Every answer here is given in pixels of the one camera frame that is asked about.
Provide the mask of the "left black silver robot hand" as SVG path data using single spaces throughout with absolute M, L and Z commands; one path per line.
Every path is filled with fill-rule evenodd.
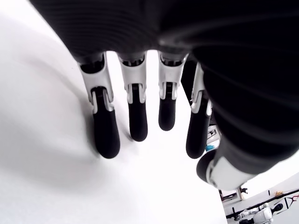
M 116 52 L 131 137 L 147 137 L 146 52 L 158 51 L 159 126 L 175 122 L 178 86 L 191 99 L 186 139 L 197 175 L 233 190 L 299 148 L 296 0 L 34 0 L 77 61 L 93 105 L 97 151 L 120 138 L 107 67 Z

